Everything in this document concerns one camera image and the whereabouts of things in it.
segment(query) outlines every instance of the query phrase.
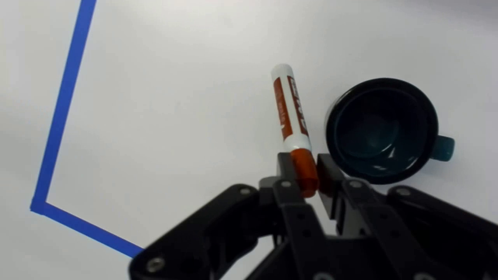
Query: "marker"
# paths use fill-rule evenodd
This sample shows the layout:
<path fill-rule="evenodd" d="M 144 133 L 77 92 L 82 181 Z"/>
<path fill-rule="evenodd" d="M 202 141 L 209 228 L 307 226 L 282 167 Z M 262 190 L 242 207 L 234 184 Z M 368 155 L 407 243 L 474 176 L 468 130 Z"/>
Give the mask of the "marker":
<path fill-rule="evenodd" d="M 293 72 L 287 64 L 279 64 L 272 69 L 270 78 L 275 91 L 282 147 L 290 155 L 301 195 L 311 198 L 317 190 L 318 181 Z"/>

